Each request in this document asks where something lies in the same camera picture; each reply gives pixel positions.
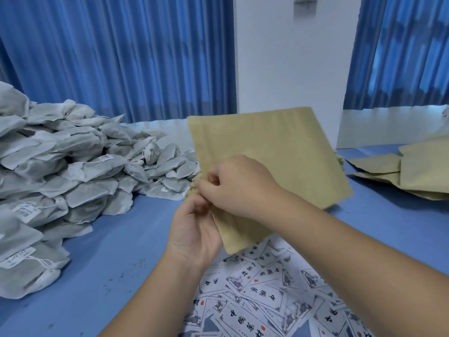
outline human hand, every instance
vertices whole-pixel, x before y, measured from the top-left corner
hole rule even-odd
[[[260,220],[261,209],[282,190],[263,164],[245,155],[213,165],[208,178],[197,182],[202,196],[229,213],[255,220]]]
[[[222,246],[210,203],[201,195],[192,194],[173,215],[165,253],[204,271]]]

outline person's right arm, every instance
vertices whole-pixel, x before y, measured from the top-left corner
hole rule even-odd
[[[449,336],[445,274],[282,189],[254,159],[228,158],[208,176],[202,196],[281,235],[378,337]]]

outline person's left arm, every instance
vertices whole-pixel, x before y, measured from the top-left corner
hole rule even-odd
[[[140,289],[98,337],[172,337],[223,243],[208,202],[189,196],[176,210],[167,246]]]

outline blue tablecloth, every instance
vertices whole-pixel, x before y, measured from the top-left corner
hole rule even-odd
[[[355,158],[393,151],[396,146],[340,154]],[[333,215],[449,275],[449,202],[373,181],[349,181],[354,195],[331,208]],[[159,260],[179,204],[138,196],[128,213],[101,216],[93,233],[65,242],[72,260],[56,283],[20,300],[0,298],[0,336],[96,336]],[[308,323],[295,336],[309,336]]]

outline person's right hand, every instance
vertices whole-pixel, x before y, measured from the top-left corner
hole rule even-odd
[[[209,181],[196,184],[203,197],[229,213],[255,220],[282,189],[263,164],[244,155],[218,162],[207,176]]]

